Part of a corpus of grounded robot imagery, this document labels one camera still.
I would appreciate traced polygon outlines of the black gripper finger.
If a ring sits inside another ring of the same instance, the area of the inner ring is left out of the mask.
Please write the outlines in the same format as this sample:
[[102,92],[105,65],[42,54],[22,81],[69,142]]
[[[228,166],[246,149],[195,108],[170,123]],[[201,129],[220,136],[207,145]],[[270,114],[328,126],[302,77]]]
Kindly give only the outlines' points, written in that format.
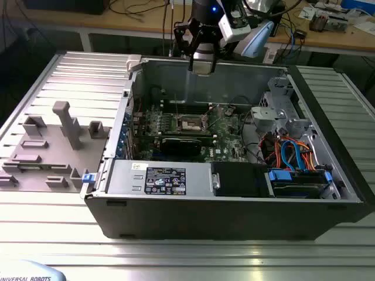
[[220,40],[221,33],[219,28],[214,28],[210,31],[209,42],[212,45],[212,65],[210,73],[214,73],[216,68],[216,63],[220,54]]
[[193,44],[193,41],[191,43],[189,43],[187,40],[184,40],[184,38],[183,38],[183,36],[185,35],[185,33],[188,30],[189,30],[188,24],[178,23],[174,27],[173,33],[175,35],[175,41],[176,41],[176,45],[177,45],[179,51],[182,54],[184,54],[185,56],[188,56],[188,58],[189,58],[188,70],[192,71],[193,70],[193,61],[194,61],[193,55],[194,55],[194,52],[195,52],[194,44]]

